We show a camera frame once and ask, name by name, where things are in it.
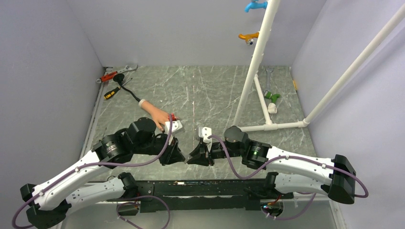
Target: mannequin hand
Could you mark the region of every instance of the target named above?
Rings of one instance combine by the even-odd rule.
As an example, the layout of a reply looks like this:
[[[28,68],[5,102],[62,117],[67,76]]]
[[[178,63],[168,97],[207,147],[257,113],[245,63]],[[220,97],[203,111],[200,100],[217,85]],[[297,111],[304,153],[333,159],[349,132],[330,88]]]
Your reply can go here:
[[[146,100],[142,103],[141,107],[142,109],[147,111],[150,116],[152,116],[152,120],[155,121],[156,127],[159,128],[159,130],[163,131],[164,128],[160,124],[164,126],[165,122],[169,121],[169,114],[155,107]]]
[[[150,114],[150,116],[152,116],[152,120],[155,121],[156,127],[159,128],[159,130],[163,131],[164,129],[162,126],[165,125],[165,122],[169,121],[169,114],[156,107],[149,114]]]

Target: blue faucet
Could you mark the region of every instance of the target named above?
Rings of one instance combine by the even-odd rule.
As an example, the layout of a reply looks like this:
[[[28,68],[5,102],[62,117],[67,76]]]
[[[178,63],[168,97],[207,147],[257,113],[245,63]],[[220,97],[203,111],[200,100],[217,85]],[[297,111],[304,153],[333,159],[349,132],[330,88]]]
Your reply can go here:
[[[249,3],[246,7],[245,7],[245,12],[249,12],[250,9],[266,9],[267,8],[267,1],[263,2],[263,3],[257,3],[259,0],[252,0],[251,3]]]

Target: gray wall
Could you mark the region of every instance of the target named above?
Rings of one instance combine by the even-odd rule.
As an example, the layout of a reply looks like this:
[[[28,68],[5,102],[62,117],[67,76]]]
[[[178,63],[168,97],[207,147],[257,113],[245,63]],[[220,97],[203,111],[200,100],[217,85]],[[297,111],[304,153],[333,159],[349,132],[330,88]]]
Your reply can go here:
[[[307,115],[403,0],[329,0],[292,66]],[[405,21],[309,125],[319,156],[346,155],[370,191],[343,206],[351,229],[403,228]],[[357,185],[357,193],[363,193]]]
[[[249,0],[68,0],[103,66],[248,65],[264,9]],[[291,66],[325,0],[282,0],[264,64]]]
[[[0,3],[1,228],[42,183],[79,158],[102,66],[65,0]],[[28,222],[25,211],[18,220]]]

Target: orange faucet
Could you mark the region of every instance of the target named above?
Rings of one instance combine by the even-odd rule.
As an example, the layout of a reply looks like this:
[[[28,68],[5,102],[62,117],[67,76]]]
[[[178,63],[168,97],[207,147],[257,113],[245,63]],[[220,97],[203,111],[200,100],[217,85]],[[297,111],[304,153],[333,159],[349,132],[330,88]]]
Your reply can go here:
[[[246,42],[247,45],[252,45],[253,44],[253,38],[258,38],[259,37],[259,32],[257,33],[253,33],[253,34],[240,34],[239,38],[244,40]]]

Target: screwdriver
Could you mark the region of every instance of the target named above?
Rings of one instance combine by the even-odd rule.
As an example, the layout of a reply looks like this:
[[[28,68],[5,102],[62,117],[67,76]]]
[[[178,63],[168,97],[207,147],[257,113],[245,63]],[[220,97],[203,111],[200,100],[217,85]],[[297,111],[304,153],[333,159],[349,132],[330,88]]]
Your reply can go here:
[[[129,80],[127,80],[127,81],[126,81],[125,83],[123,83],[122,85],[123,85],[123,86],[126,85],[126,84],[127,84],[129,81],[131,81],[131,80],[132,80],[132,78],[130,78]],[[113,90],[111,90],[111,91],[105,93],[105,94],[104,94],[104,99],[105,99],[105,100],[111,99],[120,89],[121,89],[121,87],[116,87],[116,88],[114,88]]]

